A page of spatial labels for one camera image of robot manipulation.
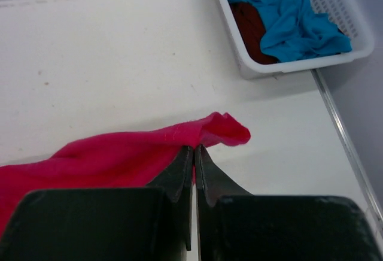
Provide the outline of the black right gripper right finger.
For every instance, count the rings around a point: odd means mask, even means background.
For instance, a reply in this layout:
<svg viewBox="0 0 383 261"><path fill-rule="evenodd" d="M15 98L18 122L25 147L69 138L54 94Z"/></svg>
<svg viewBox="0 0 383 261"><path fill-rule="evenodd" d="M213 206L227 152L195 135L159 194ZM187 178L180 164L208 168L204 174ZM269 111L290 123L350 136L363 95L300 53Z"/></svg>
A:
<svg viewBox="0 0 383 261"><path fill-rule="evenodd" d="M200 260L381 260L357 204L341 196L254 195L194 152Z"/></svg>

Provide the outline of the pink red t shirt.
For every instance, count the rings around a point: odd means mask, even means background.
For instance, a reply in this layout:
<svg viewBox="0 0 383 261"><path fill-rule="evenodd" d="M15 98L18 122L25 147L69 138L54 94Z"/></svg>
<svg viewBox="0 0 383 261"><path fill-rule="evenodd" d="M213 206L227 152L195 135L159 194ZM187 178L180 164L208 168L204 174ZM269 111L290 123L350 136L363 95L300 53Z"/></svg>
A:
<svg viewBox="0 0 383 261"><path fill-rule="evenodd" d="M230 114L162 129L114 132L73 141L46 160L1 167L1 230L23 197L34 190L141 187L160 174L181 147L237 146L251 138Z"/></svg>

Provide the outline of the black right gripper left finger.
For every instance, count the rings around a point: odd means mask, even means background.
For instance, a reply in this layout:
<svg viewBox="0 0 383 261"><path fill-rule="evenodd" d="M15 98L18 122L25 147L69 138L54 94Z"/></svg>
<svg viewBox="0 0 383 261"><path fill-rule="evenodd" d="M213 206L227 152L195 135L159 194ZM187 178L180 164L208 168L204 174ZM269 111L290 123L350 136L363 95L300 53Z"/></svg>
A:
<svg viewBox="0 0 383 261"><path fill-rule="evenodd" d="M1 238L2 260L185 260L192 247L193 149L144 187L28 193Z"/></svg>

